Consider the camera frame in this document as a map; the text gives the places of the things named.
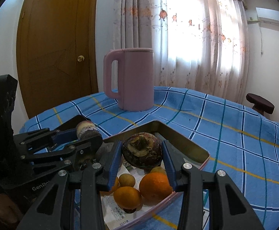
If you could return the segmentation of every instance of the door knob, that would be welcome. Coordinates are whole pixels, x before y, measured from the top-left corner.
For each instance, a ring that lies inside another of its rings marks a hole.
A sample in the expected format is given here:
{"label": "door knob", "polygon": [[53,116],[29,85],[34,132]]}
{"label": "door knob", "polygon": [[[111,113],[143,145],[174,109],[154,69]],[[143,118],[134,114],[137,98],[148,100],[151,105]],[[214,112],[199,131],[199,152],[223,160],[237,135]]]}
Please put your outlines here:
{"label": "door knob", "polygon": [[80,55],[77,60],[78,60],[78,62],[81,62],[81,61],[84,61],[84,59],[85,59],[84,56]]}

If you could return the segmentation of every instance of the wooden stool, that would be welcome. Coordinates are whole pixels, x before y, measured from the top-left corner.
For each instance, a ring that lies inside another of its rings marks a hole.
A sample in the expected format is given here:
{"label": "wooden stool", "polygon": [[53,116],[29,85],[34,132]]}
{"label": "wooden stool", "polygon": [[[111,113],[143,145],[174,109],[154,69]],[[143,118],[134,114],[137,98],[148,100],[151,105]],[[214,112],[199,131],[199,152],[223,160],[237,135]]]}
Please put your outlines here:
{"label": "wooden stool", "polygon": [[261,115],[264,116],[264,112],[268,114],[272,114],[274,111],[275,106],[265,98],[256,95],[256,94],[247,94],[246,95],[247,101],[253,103],[253,109],[259,112]]}

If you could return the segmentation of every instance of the orange object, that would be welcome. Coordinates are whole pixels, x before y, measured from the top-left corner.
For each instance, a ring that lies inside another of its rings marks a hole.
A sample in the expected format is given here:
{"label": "orange object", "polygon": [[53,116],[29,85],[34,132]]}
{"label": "orange object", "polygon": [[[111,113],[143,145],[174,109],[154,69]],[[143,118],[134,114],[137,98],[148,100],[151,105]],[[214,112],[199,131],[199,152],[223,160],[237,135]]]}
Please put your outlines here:
{"label": "orange object", "polygon": [[159,172],[145,175],[139,185],[142,196],[149,201],[163,200],[173,192],[167,175]]}
{"label": "orange object", "polygon": [[133,187],[120,187],[114,192],[114,200],[120,208],[133,210],[141,205],[142,196]]}
{"label": "orange object", "polygon": [[111,193],[113,193],[115,190],[117,190],[119,188],[119,182],[118,182],[118,177],[116,177],[115,179],[115,184],[114,186],[112,187],[112,189],[108,192],[105,192],[105,191],[100,191],[100,195],[101,196],[105,196],[105,195],[110,195]]}

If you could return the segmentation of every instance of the floral curtain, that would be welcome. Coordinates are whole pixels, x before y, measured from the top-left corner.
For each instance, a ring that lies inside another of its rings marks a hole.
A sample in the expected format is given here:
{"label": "floral curtain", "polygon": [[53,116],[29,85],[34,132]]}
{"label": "floral curtain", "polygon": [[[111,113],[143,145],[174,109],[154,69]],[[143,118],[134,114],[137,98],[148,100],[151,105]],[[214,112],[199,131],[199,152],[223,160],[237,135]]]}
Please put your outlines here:
{"label": "floral curtain", "polygon": [[[185,87],[242,102],[249,63],[243,0],[127,2],[128,6],[124,0],[115,0],[114,47],[151,44],[155,85]],[[132,18],[129,26],[127,16]]]}

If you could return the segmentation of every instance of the table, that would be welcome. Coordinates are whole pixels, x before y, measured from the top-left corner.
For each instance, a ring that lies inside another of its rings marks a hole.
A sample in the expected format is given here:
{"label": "table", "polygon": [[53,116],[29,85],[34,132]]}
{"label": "table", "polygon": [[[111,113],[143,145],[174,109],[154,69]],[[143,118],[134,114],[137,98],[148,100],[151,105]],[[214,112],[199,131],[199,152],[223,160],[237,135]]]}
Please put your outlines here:
{"label": "table", "polygon": [[[75,115],[89,117],[103,138],[152,120],[166,123],[205,148],[211,159],[204,168],[225,170],[254,208],[265,229],[279,226],[279,123],[255,110],[197,91],[155,87],[153,108],[119,109],[104,93],[79,98],[28,120],[20,132],[55,129]],[[204,191],[205,209],[209,199]],[[182,198],[137,229],[177,228]]]}

